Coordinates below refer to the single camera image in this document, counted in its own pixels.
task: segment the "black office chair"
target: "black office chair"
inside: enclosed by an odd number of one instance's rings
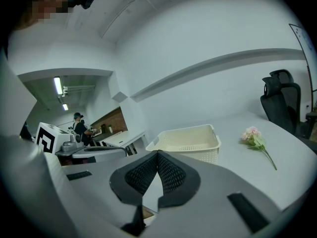
[[[261,96],[261,103],[269,121],[293,134],[317,153],[317,143],[304,137],[305,128],[299,119],[299,108],[301,103],[301,88],[296,83],[282,84],[276,77],[265,77],[264,95]],[[292,97],[296,100],[295,108],[287,105],[287,99]],[[317,113],[308,113],[308,129],[313,129]]]
[[[282,84],[294,83],[294,79],[285,69],[275,70],[270,72],[272,77],[277,78]],[[301,104],[301,89],[297,85],[296,87],[284,87],[281,89],[286,105],[291,114],[293,123],[297,124],[297,135],[306,139],[309,139],[314,128],[316,121],[316,114],[313,112],[306,114],[307,121],[300,121],[300,104]]]

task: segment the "white plastic basket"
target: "white plastic basket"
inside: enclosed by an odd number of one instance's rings
[[[200,161],[216,164],[221,141],[211,124],[166,130],[147,147],[147,151],[162,150],[182,154]]]

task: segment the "brick wall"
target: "brick wall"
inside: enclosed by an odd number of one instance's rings
[[[106,132],[109,131],[108,125],[111,125],[113,132],[128,130],[121,108],[118,108],[100,118],[98,121],[93,123],[92,127],[100,132],[99,128],[102,124],[106,125]]]

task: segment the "fluorescent light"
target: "fluorescent light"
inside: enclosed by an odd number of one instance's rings
[[[56,87],[57,94],[63,94],[63,90],[61,89],[61,84],[60,84],[60,78],[59,77],[55,77],[54,78],[54,82],[55,82],[55,87]]]

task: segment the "flower stem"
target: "flower stem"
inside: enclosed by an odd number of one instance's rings
[[[275,170],[277,170],[276,165],[274,164],[274,161],[272,160],[271,156],[268,154],[268,152],[267,152],[267,150],[265,149],[265,147],[262,146],[261,148],[262,148],[262,150],[267,154],[267,156],[268,156],[269,160],[272,162],[273,167],[275,168]]]

